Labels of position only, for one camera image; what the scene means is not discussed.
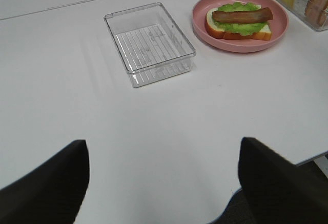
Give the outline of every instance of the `green lettuce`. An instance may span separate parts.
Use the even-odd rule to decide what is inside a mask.
[[[218,11],[231,12],[231,11],[251,11],[258,10],[260,7],[254,3],[242,4],[240,2],[234,2],[233,4],[225,4],[217,8]],[[222,30],[230,33],[239,33],[241,36],[252,35],[261,31],[261,29],[267,23],[248,23],[248,24],[238,24],[238,23],[220,23],[214,21],[214,24],[221,28]]]

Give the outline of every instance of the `lettuce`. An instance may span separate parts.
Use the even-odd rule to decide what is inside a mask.
[[[233,4],[225,4],[217,8],[218,11],[231,12],[231,11],[251,11],[258,10],[260,7],[254,3],[242,4],[240,2],[234,2]],[[261,29],[267,23],[248,23],[248,24],[238,24],[238,23],[220,23],[214,21],[215,25],[222,30],[230,33],[239,33],[241,36],[252,35],[261,31]]]

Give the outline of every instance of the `table surface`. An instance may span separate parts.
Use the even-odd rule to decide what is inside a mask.
[[[208,223],[240,187],[244,136],[292,163],[327,151],[328,31],[288,12],[277,45],[224,52],[193,33],[197,1],[96,0],[0,21],[0,188],[86,139],[76,223]],[[197,55],[191,72],[135,89],[103,16],[153,2]]]

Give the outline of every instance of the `pink plate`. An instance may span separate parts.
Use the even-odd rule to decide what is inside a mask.
[[[272,36],[270,40],[241,39],[226,40],[216,39],[207,34],[205,29],[205,17],[211,8],[219,7],[233,2],[253,2],[262,7],[269,7],[273,14],[273,20],[269,21]],[[226,51],[255,52],[267,49],[276,44],[285,34],[288,27],[288,16],[285,10],[273,0],[200,0],[192,11],[192,24],[195,34],[208,44]]]

